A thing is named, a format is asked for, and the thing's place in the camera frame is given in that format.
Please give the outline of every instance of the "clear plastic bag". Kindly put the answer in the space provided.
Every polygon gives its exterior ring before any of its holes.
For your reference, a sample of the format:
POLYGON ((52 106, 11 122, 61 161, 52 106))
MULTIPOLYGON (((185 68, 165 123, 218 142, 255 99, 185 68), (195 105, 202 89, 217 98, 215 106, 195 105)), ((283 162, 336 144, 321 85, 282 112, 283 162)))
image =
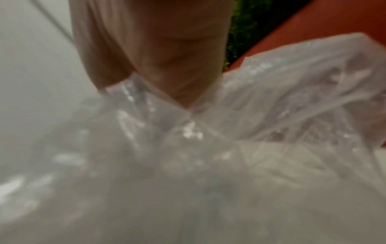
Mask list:
POLYGON ((385 79, 362 34, 250 57, 189 111, 132 77, 1 170, 1 243, 383 244, 385 79))

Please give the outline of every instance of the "finger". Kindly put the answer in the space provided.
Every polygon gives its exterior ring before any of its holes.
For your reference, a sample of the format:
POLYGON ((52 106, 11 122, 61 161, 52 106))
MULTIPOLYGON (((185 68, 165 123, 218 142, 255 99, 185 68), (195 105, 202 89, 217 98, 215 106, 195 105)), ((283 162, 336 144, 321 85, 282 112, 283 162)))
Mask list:
POLYGON ((94 0, 135 70, 185 106, 221 75, 233 2, 94 0))
POLYGON ((69 0, 76 48, 91 81, 98 89, 114 85, 132 72, 121 49, 109 37, 87 0, 69 0))

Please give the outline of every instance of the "crumpled plastic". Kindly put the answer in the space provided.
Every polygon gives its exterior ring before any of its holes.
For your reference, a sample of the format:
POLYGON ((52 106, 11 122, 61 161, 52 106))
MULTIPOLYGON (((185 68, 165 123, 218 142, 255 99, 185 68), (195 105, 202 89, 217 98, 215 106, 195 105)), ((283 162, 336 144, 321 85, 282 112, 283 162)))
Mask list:
POLYGON ((386 49, 247 58, 190 110, 133 76, 0 173, 2 244, 384 244, 386 49))

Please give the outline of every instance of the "white wall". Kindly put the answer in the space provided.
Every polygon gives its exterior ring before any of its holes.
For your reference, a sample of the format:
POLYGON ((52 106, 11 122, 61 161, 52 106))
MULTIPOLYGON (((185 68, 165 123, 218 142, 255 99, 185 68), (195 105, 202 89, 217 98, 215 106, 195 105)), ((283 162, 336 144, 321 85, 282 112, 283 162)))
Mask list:
POLYGON ((25 160, 93 92, 73 46, 30 2, 0 0, 0 165, 25 160))

